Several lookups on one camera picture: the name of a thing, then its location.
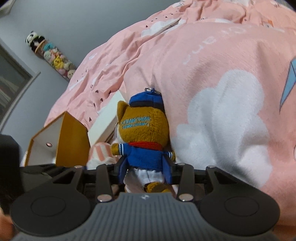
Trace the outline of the pink cloud print duvet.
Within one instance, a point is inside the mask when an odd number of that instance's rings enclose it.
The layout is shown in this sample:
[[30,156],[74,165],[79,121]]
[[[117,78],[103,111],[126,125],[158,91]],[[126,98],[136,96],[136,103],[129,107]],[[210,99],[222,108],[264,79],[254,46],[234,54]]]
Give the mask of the pink cloud print duvet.
[[46,123],[90,128],[118,90],[159,91],[177,161],[215,165],[272,196],[295,240],[295,11],[276,1],[180,1],[77,68]]

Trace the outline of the white cat plush striped cup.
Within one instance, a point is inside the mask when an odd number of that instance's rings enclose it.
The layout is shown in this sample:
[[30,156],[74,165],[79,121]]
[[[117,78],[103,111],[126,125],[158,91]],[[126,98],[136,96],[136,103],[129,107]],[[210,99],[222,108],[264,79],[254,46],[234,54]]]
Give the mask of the white cat plush striped cup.
[[86,163],[87,170],[95,170],[97,166],[102,164],[109,165],[117,163],[121,155],[113,155],[111,145],[118,144],[119,141],[120,138],[114,138],[112,135],[101,135],[96,139],[93,138]]

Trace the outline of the grey framed window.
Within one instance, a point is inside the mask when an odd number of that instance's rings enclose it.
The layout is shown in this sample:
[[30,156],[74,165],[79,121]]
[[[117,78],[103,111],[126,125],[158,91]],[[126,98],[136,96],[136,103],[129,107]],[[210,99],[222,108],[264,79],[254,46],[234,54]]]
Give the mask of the grey framed window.
[[40,71],[27,69],[27,65],[1,41],[1,130],[40,74]]

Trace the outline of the brown bear plush blue outfit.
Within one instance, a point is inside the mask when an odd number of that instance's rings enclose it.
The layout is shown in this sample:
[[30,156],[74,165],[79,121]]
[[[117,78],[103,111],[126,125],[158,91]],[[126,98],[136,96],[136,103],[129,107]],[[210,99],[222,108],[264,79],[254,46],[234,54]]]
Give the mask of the brown bear plush blue outfit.
[[117,104],[118,144],[112,144],[113,155],[127,160],[123,183],[127,192],[174,193],[163,176],[163,155],[175,161],[168,149],[170,130],[162,95],[154,88],[132,96],[129,102]]

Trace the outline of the long white cardboard box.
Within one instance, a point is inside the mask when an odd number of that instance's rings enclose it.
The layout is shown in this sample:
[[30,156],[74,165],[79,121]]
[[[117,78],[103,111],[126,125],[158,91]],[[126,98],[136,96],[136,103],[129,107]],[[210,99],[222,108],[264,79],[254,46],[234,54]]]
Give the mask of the long white cardboard box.
[[88,131],[88,139],[92,147],[98,142],[107,143],[113,139],[115,125],[117,123],[117,104],[126,101],[126,94],[118,90],[108,104],[99,111],[99,116]]

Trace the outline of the hanging plush toy organizer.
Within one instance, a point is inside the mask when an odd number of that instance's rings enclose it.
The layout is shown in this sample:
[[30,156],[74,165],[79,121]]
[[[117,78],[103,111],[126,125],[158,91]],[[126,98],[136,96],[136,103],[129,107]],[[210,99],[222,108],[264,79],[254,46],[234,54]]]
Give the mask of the hanging plush toy organizer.
[[39,58],[44,59],[64,79],[70,81],[76,71],[76,66],[44,36],[31,31],[26,37],[26,44]]

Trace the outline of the orange rimmed white storage box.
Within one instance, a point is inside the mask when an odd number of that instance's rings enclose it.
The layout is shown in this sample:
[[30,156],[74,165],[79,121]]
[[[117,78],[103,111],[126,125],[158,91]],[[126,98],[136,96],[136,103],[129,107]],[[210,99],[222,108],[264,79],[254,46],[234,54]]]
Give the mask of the orange rimmed white storage box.
[[85,166],[89,150],[87,128],[64,112],[31,138],[21,166]]

